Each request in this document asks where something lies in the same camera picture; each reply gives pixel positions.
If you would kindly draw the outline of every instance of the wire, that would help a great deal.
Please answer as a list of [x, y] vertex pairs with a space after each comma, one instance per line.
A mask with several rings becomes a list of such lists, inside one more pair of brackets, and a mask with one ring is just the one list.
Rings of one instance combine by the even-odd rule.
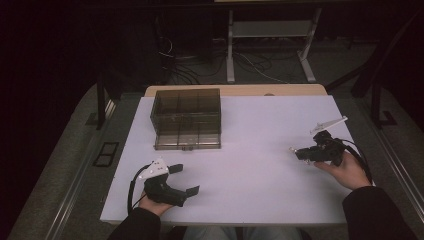
[[175, 56], [163, 53], [163, 52], [159, 52], [160, 55], [165, 56], [165, 57], [169, 57], [169, 58], [175, 58]]
[[197, 72], [193, 71], [192, 69], [184, 66], [183, 64], [177, 64], [177, 67], [181, 67], [186, 69], [188, 72], [193, 73], [194, 75], [196, 75], [197, 77], [211, 77], [211, 76], [215, 76], [216, 74], [219, 73], [219, 71], [222, 69], [222, 65], [224, 63], [225, 57], [223, 57], [221, 59], [221, 61], [219, 62], [218, 68], [213, 71], [212, 73], [207, 73], [207, 74], [198, 74]]
[[191, 81], [191, 79], [189, 79], [187, 76], [179, 73], [178, 69], [172, 70], [172, 69], [169, 69], [169, 68], [166, 68], [166, 67], [162, 67], [162, 68], [167, 70], [167, 71], [170, 71], [173, 74], [171, 78], [172, 78], [175, 85], [179, 85], [179, 83], [177, 83], [175, 81], [175, 78], [174, 78], [175, 76], [177, 76], [177, 79], [183, 81], [186, 85], [193, 85], [193, 82]]
[[[279, 38], [278, 39], [278, 42], [279, 42], [278, 43], [278, 46], [275, 46], [275, 47], [274, 46], [270, 46], [270, 48], [272, 48], [272, 49], [278, 49], [278, 50], [283, 50], [283, 43], [284, 42], [287, 43], [287, 41], [288, 41], [288, 38]], [[245, 44], [247, 45], [247, 47], [249, 47], [251, 50], [256, 50], [257, 49], [257, 47], [256, 47], [257, 45], [251, 44], [250, 42], [251, 41], [245, 42]], [[243, 48], [239, 47], [240, 45], [241, 44], [237, 44], [237, 46], [234, 47], [234, 51], [236, 51], [236, 52], [239, 51], [240, 52], [241, 50], [243, 50]], [[261, 58], [266, 59], [265, 61], [271, 61], [271, 60], [287, 60], [287, 59], [290, 59], [290, 58], [293, 58], [293, 57], [297, 57], [298, 56], [297, 55], [297, 51], [298, 50], [295, 50], [293, 52], [286, 52], [286, 53], [290, 53], [290, 55], [289, 56], [283, 56], [283, 57], [274, 57], [274, 56], [277, 55], [277, 53], [279, 51], [273, 51], [270, 57], [265, 57], [265, 56], [263, 56], [263, 54], [259, 54], [259, 55], [262, 55]]]
[[332, 141], [334, 143], [337, 143], [339, 145], [342, 145], [346, 150], [348, 150], [349, 153], [351, 153], [356, 158], [356, 160], [358, 160], [359, 165], [364, 170], [365, 175], [368, 178], [368, 181], [372, 184], [373, 183], [373, 180], [372, 180], [371, 170], [370, 170], [370, 168], [368, 166], [368, 161], [366, 160], [365, 154], [362, 152], [362, 150], [355, 143], [353, 143], [351, 141], [348, 141], [348, 140], [345, 140], [345, 139], [338, 139], [340, 141], [349, 142], [349, 143], [353, 144], [358, 149], [358, 151], [361, 153], [361, 155], [363, 157], [361, 157], [361, 155], [359, 155], [351, 146], [345, 145], [345, 144], [337, 141], [337, 139], [338, 138], [336, 138], [336, 139], [325, 138], [324, 140]]
[[[254, 63], [252, 61], [249, 62], [248, 60], [250, 60], [250, 59], [247, 59], [247, 57], [245, 55], [244, 55], [245, 57], [243, 57], [241, 55], [240, 55], [240, 53], [234, 52], [233, 53], [233, 59], [235, 60], [237, 65], [239, 65], [242, 69], [244, 69], [245, 71], [250, 72], [250, 73], [257, 73], [257, 71], [260, 71], [262, 73], [265, 72], [266, 68], [262, 64]], [[246, 65], [249, 68], [253, 68], [253, 70], [250, 70], [250, 69], [244, 67], [244, 65], [242, 65], [242, 64]]]
[[177, 57], [176, 60], [185, 60], [185, 59], [196, 59], [198, 56], [191, 55], [191, 56], [183, 56], [183, 57]]
[[250, 55], [252, 55], [254, 57], [257, 57], [257, 58], [260, 58], [260, 59], [263, 59], [263, 61], [254, 62], [254, 63], [255, 64], [258, 64], [258, 65], [261, 65], [263, 67], [264, 71], [272, 68], [272, 62], [271, 62], [271, 60], [269, 58], [263, 56], [262, 54], [258, 54], [258, 53], [256, 53], [256, 54], [250, 53]]
[[134, 209], [134, 207], [141, 201], [141, 199], [143, 199], [145, 196], [146, 196], [147, 194], [144, 194], [143, 196], [141, 196], [141, 198], [139, 198], [138, 200], [137, 200], [137, 202], [135, 202], [134, 203], [134, 205], [133, 205], [133, 209]]
[[137, 171], [137, 173], [134, 175], [133, 180], [130, 182], [130, 189], [128, 190], [128, 198], [127, 198], [127, 212], [128, 215], [131, 213], [131, 211], [134, 209], [134, 205], [132, 204], [132, 198], [133, 198], [133, 194], [134, 194], [134, 188], [135, 188], [135, 182], [137, 180], [138, 175], [140, 175], [140, 173], [147, 169], [149, 165], [146, 165], [142, 168], [140, 168], [140, 170]]
[[172, 51], [172, 48], [173, 48], [173, 44], [172, 44], [172, 41], [171, 41], [171, 39], [169, 39], [169, 38], [167, 38], [167, 37], [160, 37], [161, 39], [166, 39], [166, 40], [168, 40], [168, 42], [169, 42], [169, 50], [168, 50], [168, 52], [167, 53], [170, 53], [171, 51]]
[[196, 84], [201, 85], [199, 80], [197, 79], [197, 77], [191, 75], [190, 72], [184, 71], [184, 70], [181, 70], [181, 69], [178, 69], [178, 68], [175, 68], [175, 70], [176, 70], [176, 73], [179, 74], [180, 76], [185, 76], [187, 79], [189, 79], [191, 84], [193, 84], [193, 82], [191, 81], [191, 80], [193, 80], [194, 82], [196, 82]]
[[[219, 50], [215, 53], [212, 53], [212, 58], [216, 58], [221, 56], [225, 51]], [[202, 65], [202, 64], [208, 64], [210, 61], [205, 61], [204, 58], [201, 58], [199, 56], [192, 56], [192, 57], [181, 57], [177, 58], [179, 60], [180, 64], [184, 64], [185, 66], [192, 66], [192, 65]]]
[[248, 62], [252, 65], [253, 69], [255, 69], [255, 70], [256, 70], [256, 72], [258, 72], [260, 75], [262, 75], [262, 76], [264, 76], [264, 77], [266, 77], [266, 78], [269, 78], [269, 79], [271, 79], [271, 80], [277, 81], [277, 82], [282, 82], [282, 83], [290, 84], [289, 82], [286, 82], [286, 81], [283, 81], [283, 80], [280, 80], [280, 79], [277, 79], [277, 78], [273, 78], [273, 77], [270, 77], [270, 76], [266, 75], [265, 73], [262, 73], [261, 71], [259, 71], [259, 70], [255, 67], [255, 64], [253, 64], [253, 63], [249, 60], [249, 58], [247, 58], [247, 57], [246, 57], [246, 56], [244, 56], [243, 54], [241, 54], [241, 53], [236, 53], [236, 52], [234, 52], [234, 54], [239, 55], [239, 56], [243, 57], [244, 59], [246, 59], [246, 60], [247, 60], [247, 61], [248, 61]]

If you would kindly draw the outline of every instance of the person's left hand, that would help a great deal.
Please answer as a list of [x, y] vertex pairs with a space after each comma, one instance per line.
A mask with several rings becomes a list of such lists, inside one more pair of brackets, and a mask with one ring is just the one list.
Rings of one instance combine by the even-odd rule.
[[150, 200], [146, 193], [143, 191], [143, 193], [141, 194], [141, 196], [144, 196], [141, 200], [140, 203], [138, 204], [138, 207], [140, 208], [144, 208], [156, 215], [158, 215], [159, 217], [162, 216], [162, 214], [164, 212], [166, 212], [168, 209], [170, 209], [171, 207], [173, 207], [172, 205], [166, 204], [166, 203], [157, 203], [153, 200]]

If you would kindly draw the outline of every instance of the finger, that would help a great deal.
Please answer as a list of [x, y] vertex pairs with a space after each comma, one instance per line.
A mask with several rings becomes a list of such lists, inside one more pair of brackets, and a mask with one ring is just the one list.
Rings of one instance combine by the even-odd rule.
[[334, 168], [335, 168], [334, 165], [329, 165], [325, 162], [314, 162], [314, 166], [321, 169], [321, 170], [324, 170], [328, 173], [332, 173], [334, 171]]
[[357, 161], [356, 158], [352, 154], [350, 154], [348, 152], [343, 152], [342, 159], [344, 161], [348, 161], [348, 162], [355, 162], [355, 161]]

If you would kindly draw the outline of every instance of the table surface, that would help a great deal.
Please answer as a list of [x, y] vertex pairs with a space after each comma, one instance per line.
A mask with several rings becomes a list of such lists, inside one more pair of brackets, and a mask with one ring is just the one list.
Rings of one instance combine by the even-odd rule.
[[[270, 91], [280, 88], [268, 87]], [[158, 88], [167, 87], [154, 87], [147, 94]], [[199, 194], [187, 199], [184, 207], [174, 207], [162, 216], [165, 224], [246, 226], [345, 222], [341, 202], [349, 190], [327, 173], [297, 160], [288, 150], [315, 145], [309, 130], [318, 122], [341, 118], [331, 96], [221, 96], [222, 148], [186, 152], [153, 149], [156, 137], [150, 121], [153, 101], [153, 97], [140, 100], [102, 221], [116, 224], [125, 219], [126, 198], [134, 174], [162, 157], [169, 166], [184, 164], [182, 172], [169, 176], [167, 183], [171, 187], [185, 190], [200, 185]], [[352, 140], [344, 123], [330, 132]], [[138, 181], [134, 202], [142, 188], [143, 182]]]
[[310, 96], [327, 95], [320, 84], [246, 84], [246, 85], [188, 85], [188, 86], [150, 86], [145, 97], [154, 97], [157, 90], [219, 88], [221, 96]]

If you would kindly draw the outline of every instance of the dark background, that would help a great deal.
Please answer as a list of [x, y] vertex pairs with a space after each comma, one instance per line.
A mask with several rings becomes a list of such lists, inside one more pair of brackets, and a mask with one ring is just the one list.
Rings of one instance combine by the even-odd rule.
[[[403, 11], [407, 1], [385, 1], [384, 7], [379, 1], [371, 2], [375, 4], [324, 8], [317, 39], [379, 39], [390, 27], [387, 21]], [[212, 38], [226, 37], [227, 15], [166, 12], [158, 25], [152, 20], [157, 16], [154, 13], [93, 15], [76, 1], [9, 0], [0, 4], [5, 109], [1, 117], [5, 154], [0, 161], [0, 239], [5, 239], [72, 112], [99, 74], [105, 76], [107, 91], [116, 99], [123, 91], [164, 84], [167, 75], [161, 65], [169, 63], [157, 54], [162, 47], [160, 36], [207, 57]], [[238, 13], [240, 18], [249, 15]], [[424, 129], [424, 101], [419, 92], [424, 82], [420, 71], [424, 67], [422, 26], [421, 13], [379, 76]]]

